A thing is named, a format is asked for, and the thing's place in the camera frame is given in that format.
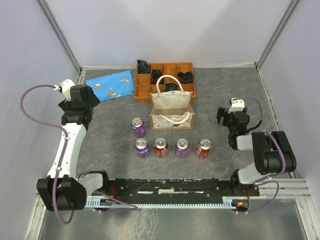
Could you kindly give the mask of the red soda can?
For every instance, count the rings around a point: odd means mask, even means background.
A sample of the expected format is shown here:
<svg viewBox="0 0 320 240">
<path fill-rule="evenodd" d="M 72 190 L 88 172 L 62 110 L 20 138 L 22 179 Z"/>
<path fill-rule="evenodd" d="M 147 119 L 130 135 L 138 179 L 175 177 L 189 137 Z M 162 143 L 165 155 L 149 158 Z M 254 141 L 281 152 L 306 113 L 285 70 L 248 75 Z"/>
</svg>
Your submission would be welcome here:
<svg viewBox="0 0 320 240">
<path fill-rule="evenodd" d="M 212 149 L 212 143 L 208 138 L 203 138 L 197 143 L 195 154 L 198 158 L 206 158 Z"/>
<path fill-rule="evenodd" d="M 159 158 L 166 157 L 168 154 L 168 142 L 163 137 L 158 137 L 154 142 L 155 153 Z"/>
</svg>

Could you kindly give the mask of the purple soda can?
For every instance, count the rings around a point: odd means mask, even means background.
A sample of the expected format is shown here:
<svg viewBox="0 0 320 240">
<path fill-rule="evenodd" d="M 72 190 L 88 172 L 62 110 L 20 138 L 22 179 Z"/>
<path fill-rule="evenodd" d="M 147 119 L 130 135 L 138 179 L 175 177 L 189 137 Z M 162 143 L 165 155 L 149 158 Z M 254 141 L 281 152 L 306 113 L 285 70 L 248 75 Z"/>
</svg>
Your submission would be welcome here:
<svg viewBox="0 0 320 240">
<path fill-rule="evenodd" d="M 145 138 L 138 138 L 134 146 L 139 157 L 147 158 L 150 155 L 150 146 Z"/>
<path fill-rule="evenodd" d="M 131 128 L 137 138 L 142 138 L 146 134 L 144 121 L 140 117 L 132 119 Z"/>
<path fill-rule="evenodd" d="M 177 158 L 185 158 L 190 149 L 189 141 L 185 138 L 179 138 L 175 143 L 175 156 Z"/>
</svg>

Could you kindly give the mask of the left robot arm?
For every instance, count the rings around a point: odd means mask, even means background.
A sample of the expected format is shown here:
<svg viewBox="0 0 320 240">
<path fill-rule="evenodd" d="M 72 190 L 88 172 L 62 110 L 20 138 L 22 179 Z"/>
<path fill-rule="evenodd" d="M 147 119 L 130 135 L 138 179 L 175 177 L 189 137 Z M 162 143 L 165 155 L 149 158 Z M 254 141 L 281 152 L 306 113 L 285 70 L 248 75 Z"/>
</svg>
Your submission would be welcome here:
<svg viewBox="0 0 320 240">
<path fill-rule="evenodd" d="M 61 139 L 51 169 L 36 184 L 46 209 L 51 212 L 82 210 L 94 191 L 106 195 L 111 189 L 104 170 L 89 171 L 82 180 L 76 176 L 80 148 L 99 99 L 90 86 L 76 85 L 70 79 L 63 81 L 59 88 L 65 96 L 58 104 L 64 112 Z"/>
</svg>

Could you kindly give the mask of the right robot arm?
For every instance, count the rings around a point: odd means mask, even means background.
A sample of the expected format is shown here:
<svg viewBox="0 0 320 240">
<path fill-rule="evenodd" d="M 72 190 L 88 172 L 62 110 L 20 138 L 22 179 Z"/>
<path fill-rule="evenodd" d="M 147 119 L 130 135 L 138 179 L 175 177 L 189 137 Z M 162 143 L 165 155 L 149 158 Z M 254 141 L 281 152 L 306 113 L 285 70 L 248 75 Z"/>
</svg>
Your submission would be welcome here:
<svg viewBox="0 0 320 240">
<path fill-rule="evenodd" d="M 266 179 L 294 172 L 297 160 L 284 131 L 256 131 L 247 128 L 250 116 L 247 108 L 230 111 L 219 107 L 216 123 L 228 129 L 228 144 L 233 150 L 252 151 L 253 163 L 236 170 L 229 183 L 231 193 L 242 195 L 248 189 L 248 184 L 254 184 Z"/>
</svg>

